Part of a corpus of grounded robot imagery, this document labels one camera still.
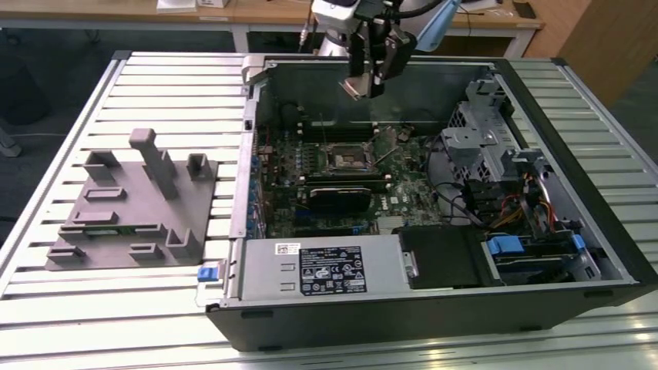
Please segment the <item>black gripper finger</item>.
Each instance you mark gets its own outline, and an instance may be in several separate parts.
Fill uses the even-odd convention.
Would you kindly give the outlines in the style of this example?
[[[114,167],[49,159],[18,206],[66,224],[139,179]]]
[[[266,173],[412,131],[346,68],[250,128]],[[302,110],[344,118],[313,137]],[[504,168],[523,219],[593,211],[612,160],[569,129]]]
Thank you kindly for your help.
[[[369,72],[369,24],[361,22],[348,38],[348,76],[360,77]]]
[[[369,97],[380,96],[384,92],[384,82],[402,73],[414,47],[414,36],[398,26],[392,26],[372,49]]]

